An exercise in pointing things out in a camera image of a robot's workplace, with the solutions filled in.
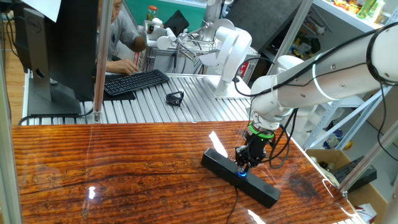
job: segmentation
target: monitor stand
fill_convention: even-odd
[[[80,114],[80,102],[76,100],[75,92],[57,83],[50,86],[51,100],[40,95],[40,88],[35,86],[34,79],[29,79],[28,115]]]
[[[80,114],[74,91],[61,83],[50,83],[44,15],[28,8],[24,14],[33,73],[29,79],[28,115]]]

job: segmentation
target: black clip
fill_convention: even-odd
[[[166,103],[172,106],[181,106],[182,99],[184,98],[184,92],[178,91],[175,93],[169,93],[166,95]]]

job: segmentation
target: blue light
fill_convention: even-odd
[[[243,174],[241,174],[241,173],[238,172],[238,175],[240,175],[241,177],[245,177],[247,174],[248,174],[248,173],[243,173]]]

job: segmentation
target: wooden table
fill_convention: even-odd
[[[24,223],[226,223],[235,189],[200,161],[216,147],[213,131],[233,159],[246,125],[15,127]],[[252,170],[281,190],[279,201],[268,209],[238,191],[229,223],[261,223],[261,217],[267,224],[327,224],[357,215],[294,143],[289,156],[281,169],[263,164]]]

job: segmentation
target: black bar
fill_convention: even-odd
[[[279,199],[280,190],[250,172],[245,177],[238,175],[237,165],[214,149],[207,149],[201,164],[267,208],[271,208]]]

